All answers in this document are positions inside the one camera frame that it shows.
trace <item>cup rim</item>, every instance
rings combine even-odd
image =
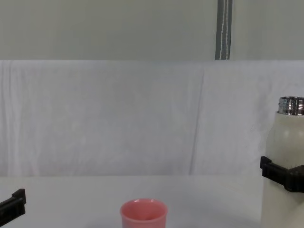
[[[159,216],[158,218],[154,218],[154,219],[151,219],[151,220],[136,220],[136,219],[129,218],[129,217],[125,216],[125,215],[123,214],[123,212],[122,212],[123,207],[124,207],[125,205],[129,204],[129,203],[132,203],[132,202],[136,201],[136,200],[153,200],[153,201],[155,201],[155,202],[158,202],[158,203],[160,203],[160,204],[162,204],[162,205],[164,206],[164,208],[165,208],[165,213],[164,213],[163,215]],[[167,207],[167,205],[164,204],[162,201],[157,200],[157,199],[154,199],[154,198],[137,198],[137,199],[132,199],[132,200],[130,200],[130,201],[128,201],[128,202],[125,202],[125,203],[120,207],[120,215],[121,215],[125,220],[128,220],[128,221],[130,221],[130,222],[134,222],[134,223],[151,223],[151,222],[156,222],[156,221],[161,220],[161,219],[163,219],[164,217],[166,217],[167,214],[168,214],[168,207]]]

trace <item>white bottle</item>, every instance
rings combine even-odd
[[[304,165],[304,97],[280,98],[279,110],[266,141],[266,157],[286,169]],[[304,193],[289,192],[282,184],[265,178],[262,228],[287,228],[291,221],[293,227],[303,227],[302,209]]]

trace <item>white cloth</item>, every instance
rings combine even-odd
[[[1,61],[0,85],[2,176],[259,175],[304,62]]]

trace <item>pink cup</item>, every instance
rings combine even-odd
[[[123,228],[165,228],[167,206],[155,199],[133,199],[120,208]]]

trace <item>table surface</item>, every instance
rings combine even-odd
[[[167,228],[258,228],[262,177],[103,176],[0,178],[0,200],[25,188],[26,214],[5,228],[121,228],[135,198],[168,205]]]

